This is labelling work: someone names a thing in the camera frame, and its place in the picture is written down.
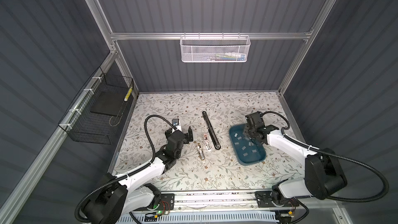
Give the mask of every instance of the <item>floral tablecloth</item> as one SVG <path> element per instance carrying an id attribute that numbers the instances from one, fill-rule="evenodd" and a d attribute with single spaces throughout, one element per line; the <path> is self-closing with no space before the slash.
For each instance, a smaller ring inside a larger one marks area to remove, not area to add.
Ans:
<path id="1" fill-rule="evenodd" d="M 211 152 L 202 146 L 206 159 L 201 161 L 196 142 L 201 142 L 203 134 L 207 133 L 203 110 L 210 118 L 221 150 L 215 150 L 212 142 Z M 244 116 L 255 111 L 276 111 L 285 115 L 274 92 L 140 94 L 114 174 L 124 173 L 150 159 L 152 152 L 145 136 L 144 120 L 148 115 L 158 114 L 170 121 L 179 118 L 182 131 L 186 133 L 191 126 L 194 136 L 194 142 L 184 144 L 176 165 L 150 181 L 162 191 L 269 189 L 281 180 L 303 177 L 301 164 L 270 146 L 264 146 L 267 153 L 264 161 L 250 166 L 239 164 L 229 138 L 229 129 L 245 123 Z M 283 119 L 273 114 L 267 114 L 264 122 L 278 127 L 285 125 Z M 164 132 L 168 128 L 161 119 L 148 121 L 149 135 L 156 150 L 166 143 Z M 291 129 L 286 133 L 294 136 Z"/>

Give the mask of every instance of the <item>wire basket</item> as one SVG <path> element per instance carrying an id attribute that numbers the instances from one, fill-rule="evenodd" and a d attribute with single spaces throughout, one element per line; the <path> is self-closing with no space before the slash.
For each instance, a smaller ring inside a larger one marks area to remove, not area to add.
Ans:
<path id="1" fill-rule="evenodd" d="M 118 94 L 126 96 L 132 92 L 133 79 L 130 77 L 102 74 L 94 83 L 83 101 L 73 111 L 68 123 L 59 123 L 68 136 L 77 142 L 97 144 L 113 144 L 119 141 L 129 109 L 133 102 L 130 95 L 127 101 L 122 99 L 119 112 L 116 116 L 109 116 L 92 112 L 92 107 L 103 92 L 108 95 Z"/>
<path id="2" fill-rule="evenodd" d="M 186 38 L 181 36 L 183 62 L 246 62 L 249 54 L 249 36 L 235 38 Z"/>

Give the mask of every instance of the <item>white mesh basket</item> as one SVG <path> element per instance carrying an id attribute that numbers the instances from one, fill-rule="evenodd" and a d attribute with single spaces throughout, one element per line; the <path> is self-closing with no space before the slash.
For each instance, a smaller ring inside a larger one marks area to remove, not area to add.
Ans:
<path id="1" fill-rule="evenodd" d="M 181 36 L 183 62 L 246 62 L 249 36 L 187 38 Z"/>

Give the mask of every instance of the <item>black wire basket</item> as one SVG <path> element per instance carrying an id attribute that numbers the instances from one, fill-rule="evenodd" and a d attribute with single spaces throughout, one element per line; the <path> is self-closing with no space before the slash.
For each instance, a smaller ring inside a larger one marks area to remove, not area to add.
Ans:
<path id="1" fill-rule="evenodd" d="M 91 89 L 86 89 L 70 121 L 59 126 L 76 142 L 117 143 L 134 100 L 133 85 L 130 77 L 102 74 Z"/>

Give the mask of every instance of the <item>gray wall panel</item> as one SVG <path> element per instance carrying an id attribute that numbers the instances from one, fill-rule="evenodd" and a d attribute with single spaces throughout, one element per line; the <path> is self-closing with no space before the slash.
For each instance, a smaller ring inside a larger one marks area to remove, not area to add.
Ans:
<path id="1" fill-rule="evenodd" d="M 304 32 L 325 0 L 99 0 L 113 32 Z"/>
<path id="2" fill-rule="evenodd" d="M 370 203 L 346 204 L 354 223 L 394 222 L 398 188 L 398 0 L 338 0 L 285 97 L 306 141 L 366 162 L 390 182 Z M 366 197 L 381 183 L 341 162 L 342 197 Z"/>
<path id="3" fill-rule="evenodd" d="M 109 49 L 85 0 L 0 0 L 0 39 L 1 206 Z M 15 223 L 73 221 L 114 149 L 65 141 Z"/>
<path id="4" fill-rule="evenodd" d="M 141 92 L 278 89 L 303 43 L 253 40 L 244 63 L 185 63 L 176 40 L 118 41 Z"/>

